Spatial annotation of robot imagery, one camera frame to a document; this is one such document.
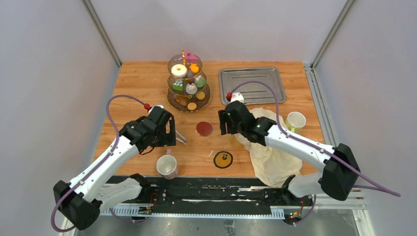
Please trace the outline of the metal tongs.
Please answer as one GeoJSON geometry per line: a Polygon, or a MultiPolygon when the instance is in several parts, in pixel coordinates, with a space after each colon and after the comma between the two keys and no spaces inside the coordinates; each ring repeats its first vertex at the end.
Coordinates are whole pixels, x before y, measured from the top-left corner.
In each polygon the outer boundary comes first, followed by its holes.
{"type": "Polygon", "coordinates": [[[174,119],[173,115],[170,116],[170,119],[168,121],[168,126],[169,126],[169,129],[170,129],[169,132],[173,133],[175,135],[175,138],[176,138],[177,141],[179,141],[180,143],[182,143],[184,145],[188,144],[188,140],[179,131],[176,130],[175,119],[174,119]]]}

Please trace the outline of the pink mug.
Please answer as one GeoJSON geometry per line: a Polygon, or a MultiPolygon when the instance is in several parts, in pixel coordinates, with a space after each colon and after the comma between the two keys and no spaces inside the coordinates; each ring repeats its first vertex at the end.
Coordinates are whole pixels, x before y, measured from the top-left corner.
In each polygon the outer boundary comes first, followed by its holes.
{"type": "Polygon", "coordinates": [[[159,157],[156,163],[158,173],[165,179],[175,179],[179,175],[179,167],[171,149],[166,154],[159,157]]]}

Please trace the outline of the orange macaron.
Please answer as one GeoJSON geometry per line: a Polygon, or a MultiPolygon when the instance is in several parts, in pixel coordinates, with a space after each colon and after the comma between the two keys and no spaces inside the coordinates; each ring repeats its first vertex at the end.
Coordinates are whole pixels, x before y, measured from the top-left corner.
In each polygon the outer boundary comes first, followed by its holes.
{"type": "Polygon", "coordinates": [[[188,104],[187,104],[187,109],[188,109],[189,111],[194,111],[194,110],[196,110],[196,109],[197,109],[197,104],[196,104],[196,103],[194,103],[194,102],[188,103],[188,104]]]}
{"type": "Polygon", "coordinates": [[[200,93],[196,94],[196,98],[198,100],[204,100],[205,97],[206,97],[206,94],[204,92],[200,92],[200,93]]]}

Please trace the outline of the orange macaron top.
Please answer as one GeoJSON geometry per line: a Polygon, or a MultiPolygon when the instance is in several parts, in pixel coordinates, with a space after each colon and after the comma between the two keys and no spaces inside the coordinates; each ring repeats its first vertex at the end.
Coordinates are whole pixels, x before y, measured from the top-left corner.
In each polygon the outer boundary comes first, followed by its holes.
{"type": "Polygon", "coordinates": [[[196,103],[194,103],[194,102],[188,103],[188,104],[187,104],[187,109],[188,109],[189,111],[194,111],[194,110],[196,110],[196,109],[197,109],[197,104],[196,104],[196,103]]]}

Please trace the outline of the metal baking tray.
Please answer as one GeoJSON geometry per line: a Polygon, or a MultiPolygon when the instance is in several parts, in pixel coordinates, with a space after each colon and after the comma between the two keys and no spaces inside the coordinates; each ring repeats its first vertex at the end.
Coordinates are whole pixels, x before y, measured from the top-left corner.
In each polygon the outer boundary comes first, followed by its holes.
{"type": "MultiPolygon", "coordinates": [[[[218,73],[220,84],[220,97],[224,105],[228,104],[226,95],[239,84],[247,81],[259,81],[271,87],[277,95],[278,102],[284,103],[287,96],[276,67],[248,67],[222,69],[218,73]]],[[[243,95],[246,105],[275,103],[272,92],[264,85],[249,83],[237,89],[243,95]]]]}

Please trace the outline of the white cupcake with cherry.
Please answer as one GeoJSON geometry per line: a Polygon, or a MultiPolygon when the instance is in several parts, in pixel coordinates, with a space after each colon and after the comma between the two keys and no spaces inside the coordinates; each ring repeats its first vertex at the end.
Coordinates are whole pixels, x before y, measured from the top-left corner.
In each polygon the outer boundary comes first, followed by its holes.
{"type": "Polygon", "coordinates": [[[198,91],[198,88],[196,87],[194,83],[190,82],[186,85],[185,91],[187,94],[193,95],[198,91]]]}

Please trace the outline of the green cupcake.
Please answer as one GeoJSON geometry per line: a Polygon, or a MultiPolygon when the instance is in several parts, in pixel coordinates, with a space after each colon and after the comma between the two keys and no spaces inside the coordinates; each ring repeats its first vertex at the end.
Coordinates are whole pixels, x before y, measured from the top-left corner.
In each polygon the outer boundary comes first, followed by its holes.
{"type": "Polygon", "coordinates": [[[204,76],[199,75],[195,78],[194,83],[197,88],[203,88],[206,84],[206,79],[204,76]]]}

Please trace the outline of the three-tier glass cake stand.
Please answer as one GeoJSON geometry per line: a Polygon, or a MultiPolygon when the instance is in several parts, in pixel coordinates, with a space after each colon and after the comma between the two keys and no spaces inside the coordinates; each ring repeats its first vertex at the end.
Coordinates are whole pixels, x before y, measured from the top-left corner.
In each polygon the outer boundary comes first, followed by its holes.
{"type": "Polygon", "coordinates": [[[198,55],[182,50],[170,58],[167,69],[167,100],[175,109],[191,113],[209,103],[211,90],[198,55]]]}

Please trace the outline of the brown croissant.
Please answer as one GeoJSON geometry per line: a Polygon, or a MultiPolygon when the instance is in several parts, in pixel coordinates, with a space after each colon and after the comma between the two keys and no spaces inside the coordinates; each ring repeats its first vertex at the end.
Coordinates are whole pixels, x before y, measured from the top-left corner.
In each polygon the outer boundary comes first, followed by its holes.
{"type": "Polygon", "coordinates": [[[185,96],[177,96],[175,100],[183,106],[187,106],[188,104],[188,98],[185,96]]]}

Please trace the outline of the green cake slice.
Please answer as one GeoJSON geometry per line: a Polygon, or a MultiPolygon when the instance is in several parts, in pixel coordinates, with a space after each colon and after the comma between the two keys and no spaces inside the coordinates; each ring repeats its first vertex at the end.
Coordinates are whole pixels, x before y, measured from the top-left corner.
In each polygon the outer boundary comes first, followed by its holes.
{"type": "Polygon", "coordinates": [[[183,91],[183,80],[176,79],[173,82],[173,89],[176,90],[176,91],[183,91]]]}

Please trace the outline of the orange pastry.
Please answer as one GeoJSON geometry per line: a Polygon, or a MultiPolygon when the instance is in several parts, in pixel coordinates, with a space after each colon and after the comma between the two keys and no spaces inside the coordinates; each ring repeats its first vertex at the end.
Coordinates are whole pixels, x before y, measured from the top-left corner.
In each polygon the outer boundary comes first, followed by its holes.
{"type": "Polygon", "coordinates": [[[189,70],[192,73],[197,74],[200,71],[200,68],[196,63],[191,63],[190,66],[189,66],[189,70]]]}

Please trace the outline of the green mug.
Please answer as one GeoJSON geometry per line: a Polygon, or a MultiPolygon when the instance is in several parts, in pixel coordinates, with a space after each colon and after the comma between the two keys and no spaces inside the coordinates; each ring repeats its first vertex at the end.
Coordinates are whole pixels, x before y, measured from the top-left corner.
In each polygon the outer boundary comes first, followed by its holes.
{"type": "Polygon", "coordinates": [[[306,125],[306,118],[300,112],[290,112],[285,120],[289,131],[298,133],[306,125]]]}

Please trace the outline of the white ring donut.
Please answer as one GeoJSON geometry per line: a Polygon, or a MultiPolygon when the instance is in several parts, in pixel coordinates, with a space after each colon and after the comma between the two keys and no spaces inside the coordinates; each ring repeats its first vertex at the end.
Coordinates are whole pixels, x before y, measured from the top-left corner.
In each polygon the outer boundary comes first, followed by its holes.
{"type": "Polygon", "coordinates": [[[187,75],[187,67],[183,64],[175,64],[171,67],[171,75],[176,78],[183,78],[187,75]]]}

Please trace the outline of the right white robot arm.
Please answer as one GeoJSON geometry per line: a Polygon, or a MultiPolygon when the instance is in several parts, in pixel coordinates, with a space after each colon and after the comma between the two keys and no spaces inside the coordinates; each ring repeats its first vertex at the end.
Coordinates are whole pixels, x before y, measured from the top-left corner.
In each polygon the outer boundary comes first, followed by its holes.
{"type": "Polygon", "coordinates": [[[282,150],[314,166],[319,173],[293,177],[282,189],[281,199],[293,205],[301,197],[327,194],[344,201],[358,179],[360,168],[351,148],[321,144],[283,128],[267,117],[256,118],[239,102],[233,101],[218,111],[221,135],[241,134],[248,141],[282,150]]]}

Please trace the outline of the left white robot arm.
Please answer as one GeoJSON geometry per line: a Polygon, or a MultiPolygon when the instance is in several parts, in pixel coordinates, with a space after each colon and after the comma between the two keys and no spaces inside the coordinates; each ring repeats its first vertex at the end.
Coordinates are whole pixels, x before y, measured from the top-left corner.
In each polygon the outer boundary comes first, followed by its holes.
{"type": "Polygon", "coordinates": [[[69,182],[58,181],[53,187],[59,211],[78,230],[90,227],[99,215],[124,201],[150,199],[147,180],[134,174],[110,188],[104,184],[130,158],[145,154],[147,148],[175,146],[174,116],[162,106],[153,106],[147,116],[127,122],[117,130],[110,146],[90,166],[69,182]]]}

